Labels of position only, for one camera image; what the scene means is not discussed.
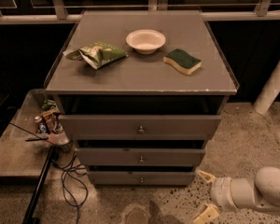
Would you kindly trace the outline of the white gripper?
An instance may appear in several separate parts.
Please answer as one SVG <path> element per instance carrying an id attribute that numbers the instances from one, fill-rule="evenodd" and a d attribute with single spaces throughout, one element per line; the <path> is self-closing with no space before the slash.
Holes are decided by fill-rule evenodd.
<path id="1" fill-rule="evenodd" d="M 200 176 L 206 184 L 213 183 L 210 189 L 210 197 L 214 204 L 204 203 L 193 218 L 192 224 L 206 224 L 216 219 L 220 214 L 219 208 L 223 212 L 233 212 L 237 210 L 237 206 L 232 198 L 231 187 L 234 182 L 232 178 L 216 178 L 214 175 L 203 170 L 198 170 L 197 175 Z"/>

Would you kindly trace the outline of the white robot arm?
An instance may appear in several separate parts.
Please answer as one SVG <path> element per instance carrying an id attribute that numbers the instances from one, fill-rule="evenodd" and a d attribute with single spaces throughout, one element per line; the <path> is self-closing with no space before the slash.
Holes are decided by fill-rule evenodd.
<path id="1" fill-rule="evenodd" d="M 267 112 L 280 92 L 280 61 L 264 85 L 254 108 L 260 113 Z M 204 203 L 192 220 L 192 224 L 206 224 L 222 212 L 239 209 L 280 216 L 280 169 L 260 168 L 254 178 L 215 177 L 205 171 L 196 174 L 210 186 L 210 203 Z"/>

